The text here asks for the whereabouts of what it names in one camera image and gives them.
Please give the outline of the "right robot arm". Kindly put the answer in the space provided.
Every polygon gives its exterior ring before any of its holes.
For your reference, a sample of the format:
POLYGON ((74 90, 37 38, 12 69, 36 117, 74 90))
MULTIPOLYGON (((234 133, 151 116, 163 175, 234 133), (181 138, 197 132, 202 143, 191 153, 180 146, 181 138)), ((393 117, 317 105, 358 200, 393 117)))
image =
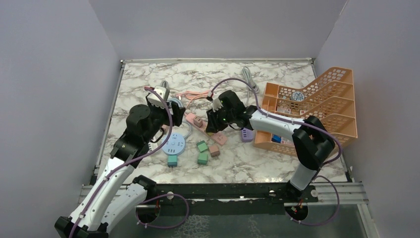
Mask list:
POLYGON ((335 148, 336 142, 321 121, 314 116, 295 119, 270 113, 257 105, 245 106, 237 94, 228 90, 212 99, 212 108, 206 111, 206 132, 217 133, 235 124, 240 128, 271 133, 293 142, 300 162, 286 187, 286 196, 293 202, 306 194, 324 161, 335 148))

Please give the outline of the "brown pink plug adapter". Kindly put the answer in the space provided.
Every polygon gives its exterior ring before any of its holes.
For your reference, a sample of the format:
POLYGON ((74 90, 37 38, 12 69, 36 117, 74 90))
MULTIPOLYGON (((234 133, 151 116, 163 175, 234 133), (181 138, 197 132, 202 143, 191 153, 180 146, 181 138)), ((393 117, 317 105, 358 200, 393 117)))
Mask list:
POLYGON ((195 116, 193 118, 193 124, 197 127, 202 127, 203 126, 203 119, 199 116, 195 116))

